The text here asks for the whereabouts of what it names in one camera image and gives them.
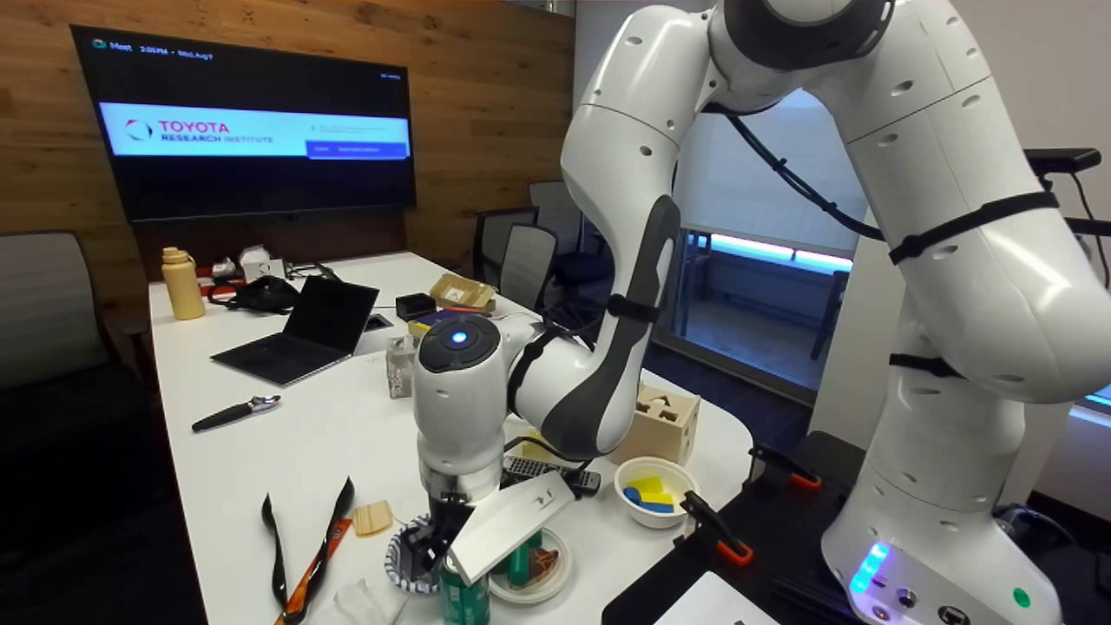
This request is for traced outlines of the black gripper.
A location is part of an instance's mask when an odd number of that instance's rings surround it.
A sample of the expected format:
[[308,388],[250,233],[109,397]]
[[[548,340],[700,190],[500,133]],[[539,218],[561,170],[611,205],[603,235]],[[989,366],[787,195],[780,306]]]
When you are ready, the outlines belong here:
[[462,495],[435,501],[425,534],[418,539],[420,564],[437,567],[469,519],[473,502],[466,502]]

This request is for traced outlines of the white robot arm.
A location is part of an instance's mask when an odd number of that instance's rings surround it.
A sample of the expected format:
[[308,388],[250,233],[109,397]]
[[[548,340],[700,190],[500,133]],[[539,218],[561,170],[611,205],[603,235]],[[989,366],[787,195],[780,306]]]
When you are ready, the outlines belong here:
[[[700,114],[823,105],[832,205],[784,164],[714,200],[681,152]],[[1111,296],[1034,182],[992,71],[952,0],[713,0],[640,7],[584,87],[561,184],[611,251],[596,336],[459,321],[420,346],[420,461],[435,492],[493,492],[524,418],[569,458],[614,453],[685,225],[832,255],[878,240],[905,296],[889,397],[847,502],[818,539],[862,617],[1061,625],[1044,573],[992,519],[1024,414],[1111,380]]]

